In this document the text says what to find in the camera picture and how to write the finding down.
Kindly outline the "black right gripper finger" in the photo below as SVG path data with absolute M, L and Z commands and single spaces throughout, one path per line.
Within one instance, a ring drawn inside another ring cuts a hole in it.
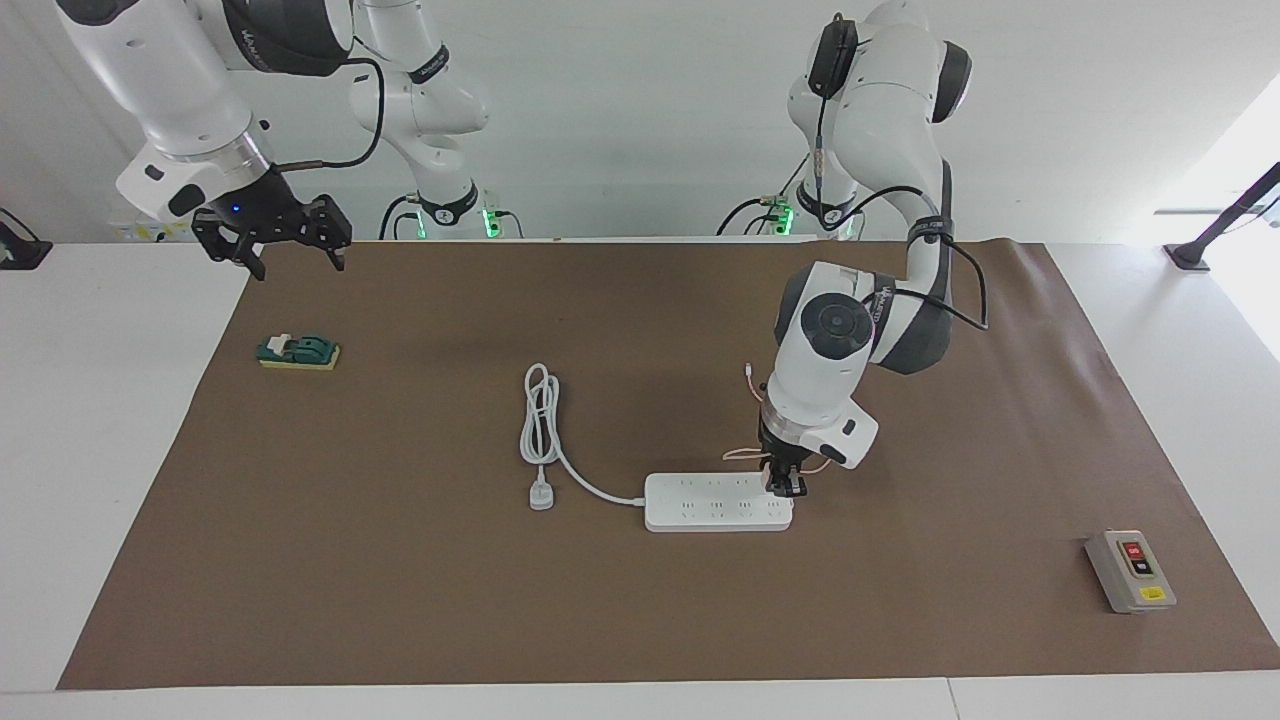
M 233 231 L 223 220 L 192 220 L 192 231 L 212 261 L 234 263 L 247 269 L 253 279 L 265 281 L 266 268 L 253 251 L 255 241 L 248 231 Z
M 330 195 L 319 195 L 303 205 L 303 245 L 324 251 L 337 272 L 346 269 L 346 250 L 352 243 L 352 224 Z

